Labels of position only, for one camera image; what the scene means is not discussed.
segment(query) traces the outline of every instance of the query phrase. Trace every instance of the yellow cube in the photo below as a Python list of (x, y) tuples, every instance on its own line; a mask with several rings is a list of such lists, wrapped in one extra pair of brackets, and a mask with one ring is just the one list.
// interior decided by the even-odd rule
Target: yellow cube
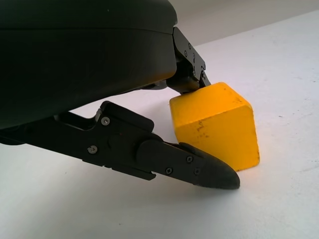
[(175, 134), (239, 171), (258, 165), (253, 109), (225, 83), (217, 83), (170, 101)]

